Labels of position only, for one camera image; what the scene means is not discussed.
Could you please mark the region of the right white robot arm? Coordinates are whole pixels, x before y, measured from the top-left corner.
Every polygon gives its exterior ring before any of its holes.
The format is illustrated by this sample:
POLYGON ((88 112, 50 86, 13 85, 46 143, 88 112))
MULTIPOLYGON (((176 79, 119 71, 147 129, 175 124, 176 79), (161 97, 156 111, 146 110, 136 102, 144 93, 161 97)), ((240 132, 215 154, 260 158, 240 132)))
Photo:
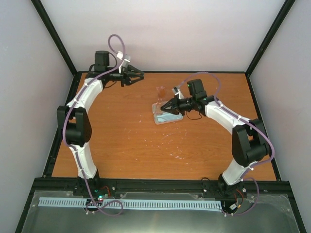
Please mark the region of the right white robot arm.
POLYGON ((195 110, 213 119, 231 134, 233 159, 218 178, 219 192, 225 196, 243 180, 249 170, 270 153, 272 147, 259 119, 250 120, 231 111, 217 97, 207 94, 200 79, 188 81, 187 86, 189 98, 183 97, 179 88, 175 87, 174 97, 160 109, 174 115, 184 115, 195 110))

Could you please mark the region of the transparent orange sunglasses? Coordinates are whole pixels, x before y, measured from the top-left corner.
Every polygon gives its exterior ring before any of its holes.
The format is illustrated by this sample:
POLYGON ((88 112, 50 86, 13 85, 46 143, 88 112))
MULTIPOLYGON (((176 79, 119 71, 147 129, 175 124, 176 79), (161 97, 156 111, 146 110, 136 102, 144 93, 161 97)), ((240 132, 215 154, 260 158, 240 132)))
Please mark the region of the transparent orange sunglasses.
POLYGON ((165 98, 167 94, 166 87, 159 86, 157 89, 157 102, 155 104, 155 114, 160 115, 162 114, 161 107, 165 104, 165 98))

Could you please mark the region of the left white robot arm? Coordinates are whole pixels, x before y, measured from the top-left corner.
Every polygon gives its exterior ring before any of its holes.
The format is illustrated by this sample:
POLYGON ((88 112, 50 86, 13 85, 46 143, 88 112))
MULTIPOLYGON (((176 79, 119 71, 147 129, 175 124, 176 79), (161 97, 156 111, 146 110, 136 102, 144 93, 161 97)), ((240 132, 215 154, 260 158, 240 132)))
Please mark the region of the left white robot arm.
POLYGON ((94 179, 98 170, 90 151, 92 127, 88 112, 109 82, 129 86, 144 79, 144 72, 130 65, 130 61, 131 57, 121 51, 97 51, 95 63, 90 66, 81 89, 56 111, 58 129, 74 156, 78 177, 86 180, 84 190, 93 196, 100 192, 101 183, 94 179))

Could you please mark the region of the pink glasses case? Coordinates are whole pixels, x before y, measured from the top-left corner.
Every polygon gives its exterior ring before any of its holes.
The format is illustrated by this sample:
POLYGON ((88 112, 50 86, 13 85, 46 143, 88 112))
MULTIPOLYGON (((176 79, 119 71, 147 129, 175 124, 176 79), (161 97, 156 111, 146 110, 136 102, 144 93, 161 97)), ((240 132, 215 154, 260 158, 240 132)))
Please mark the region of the pink glasses case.
POLYGON ((170 114, 170 113, 166 113, 166 112, 158 114, 158 113, 156 113, 156 111, 157 111, 157 104, 154 103, 152 105, 152 113, 153 113, 154 122, 156 125, 176 122, 176 121, 180 121, 183 119, 183 116, 181 114, 174 115, 174 114, 170 114))

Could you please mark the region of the light blue cleaning cloth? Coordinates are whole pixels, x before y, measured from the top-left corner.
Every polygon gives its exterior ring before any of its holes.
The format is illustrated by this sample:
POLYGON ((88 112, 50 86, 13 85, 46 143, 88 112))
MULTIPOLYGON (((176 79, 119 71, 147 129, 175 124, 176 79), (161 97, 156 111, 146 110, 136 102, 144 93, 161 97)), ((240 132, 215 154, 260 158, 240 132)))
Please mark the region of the light blue cleaning cloth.
POLYGON ((173 115, 173 114, 161 114, 161 115, 156 115, 156 119, 159 123, 164 123, 164 122, 169 122, 169 121, 180 120, 181 116, 173 115))

